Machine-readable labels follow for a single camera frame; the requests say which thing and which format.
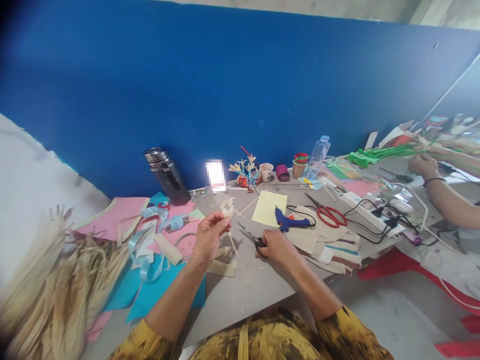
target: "bracelet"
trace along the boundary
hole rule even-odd
[[[445,183],[447,182],[447,180],[445,180],[443,177],[432,177],[432,178],[428,179],[427,181],[425,181],[425,182],[423,183],[423,187],[426,188],[426,187],[427,187],[427,184],[428,184],[429,182],[433,181],[433,180],[441,180],[441,181],[443,181],[443,182],[445,182]]]

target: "red chair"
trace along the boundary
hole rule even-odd
[[[402,273],[405,271],[415,271],[427,277],[431,282],[442,289],[448,296],[452,297],[450,293],[444,288],[439,278],[433,275],[431,272],[425,270],[420,266],[420,263],[408,257],[397,248],[394,248],[380,257],[375,262],[371,263],[366,268],[359,270],[357,276],[364,280],[372,280],[381,278],[383,276],[392,275],[396,273]],[[480,301],[470,296],[465,295],[463,292],[458,291],[445,281],[445,285],[448,289],[462,302],[480,308]],[[472,315],[464,317],[461,322],[463,326],[472,334],[480,334],[480,309],[474,309],[465,306],[457,299],[453,298],[460,306],[468,310]],[[435,347],[446,358],[469,358],[480,357],[480,339],[472,341],[452,341],[436,344]]]

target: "yellow patterned shirt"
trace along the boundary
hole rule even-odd
[[[241,321],[206,339],[191,360],[237,360],[242,331],[248,336],[246,358],[316,360],[392,360],[392,355],[377,341],[346,306],[316,324],[317,332],[301,319],[279,308],[257,313],[248,325]],[[182,349],[157,335],[144,320],[109,359],[177,360]]]

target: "water bottle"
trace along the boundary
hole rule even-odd
[[[192,196],[184,185],[177,165],[169,153],[161,147],[150,147],[143,152],[150,170],[160,183],[165,195],[175,206],[185,205]]]
[[[320,140],[315,143],[306,169],[306,178],[308,180],[315,180],[317,174],[322,171],[322,164],[327,157],[331,145],[329,140],[330,136],[323,135]]]

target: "scissors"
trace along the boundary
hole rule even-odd
[[[259,248],[266,248],[267,244],[264,243],[261,237],[255,237],[250,231],[247,230],[245,226],[243,226],[240,221],[237,221],[238,225],[243,229],[243,231],[246,233],[246,235],[250,238],[250,240],[253,241],[255,244],[255,249],[256,251],[260,254],[262,258],[268,259],[268,256],[263,255],[260,251]]]
[[[410,177],[410,176],[408,176],[408,175],[399,175],[399,174],[396,174],[396,173],[394,173],[394,172],[392,172],[392,171],[390,171],[390,170],[384,169],[383,167],[381,167],[380,169],[383,170],[383,171],[385,171],[385,172],[387,172],[387,173],[390,173],[390,174],[392,174],[392,175],[395,175],[396,178],[397,178],[398,180],[400,180],[401,182],[403,182],[403,183],[410,184],[410,183],[414,180],[413,177]]]
[[[318,201],[314,200],[313,197],[305,193],[305,195],[308,196],[308,198],[311,200],[311,202],[316,206],[316,214],[322,220],[325,224],[327,224],[329,227],[338,229],[341,226],[347,226],[348,220],[347,218],[338,210],[334,209],[333,207],[330,206],[323,206],[321,203]]]

